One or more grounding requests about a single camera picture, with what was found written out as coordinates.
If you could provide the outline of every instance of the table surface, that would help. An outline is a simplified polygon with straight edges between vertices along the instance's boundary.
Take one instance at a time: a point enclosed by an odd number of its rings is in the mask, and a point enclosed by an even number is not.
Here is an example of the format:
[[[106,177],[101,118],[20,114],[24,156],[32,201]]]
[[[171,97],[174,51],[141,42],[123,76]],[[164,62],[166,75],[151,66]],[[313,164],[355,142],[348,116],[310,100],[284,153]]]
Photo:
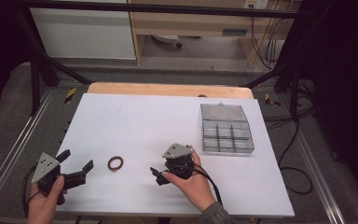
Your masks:
[[[202,152],[200,104],[219,103],[242,106],[254,138],[251,155]],[[177,187],[159,186],[149,170],[166,169],[161,155],[173,143],[196,149],[232,216],[294,215],[257,100],[100,93],[83,95],[59,150],[69,148],[72,153],[62,164],[63,173],[78,171],[89,160],[94,168],[85,185],[70,190],[58,211],[95,216],[199,215]],[[107,162],[114,156],[122,157],[124,165],[112,172]]]

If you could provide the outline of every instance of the black o-ring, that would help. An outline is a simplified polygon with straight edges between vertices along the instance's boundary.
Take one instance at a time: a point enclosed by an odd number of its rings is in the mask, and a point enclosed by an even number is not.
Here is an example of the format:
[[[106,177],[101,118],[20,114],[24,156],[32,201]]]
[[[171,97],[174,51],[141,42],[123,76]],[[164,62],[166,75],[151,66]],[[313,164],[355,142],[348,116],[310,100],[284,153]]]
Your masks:
[[[120,165],[117,166],[117,167],[112,167],[112,166],[110,165],[110,163],[111,163],[112,161],[115,161],[115,160],[120,160]],[[124,163],[123,158],[121,158],[121,157],[112,157],[112,158],[109,160],[109,162],[107,163],[107,167],[108,167],[109,170],[111,170],[111,171],[116,171],[116,170],[119,170],[119,169],[123,166],[123,163]]]

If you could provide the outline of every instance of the sleeve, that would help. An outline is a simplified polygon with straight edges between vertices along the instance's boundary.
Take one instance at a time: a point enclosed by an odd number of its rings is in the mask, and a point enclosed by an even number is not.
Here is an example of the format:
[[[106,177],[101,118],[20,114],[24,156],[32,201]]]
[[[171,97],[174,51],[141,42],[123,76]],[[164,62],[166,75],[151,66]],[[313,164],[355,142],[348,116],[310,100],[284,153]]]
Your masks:
[[[221,203],[211,204],[200,216],[199,224],[235,224],[237,223]]]

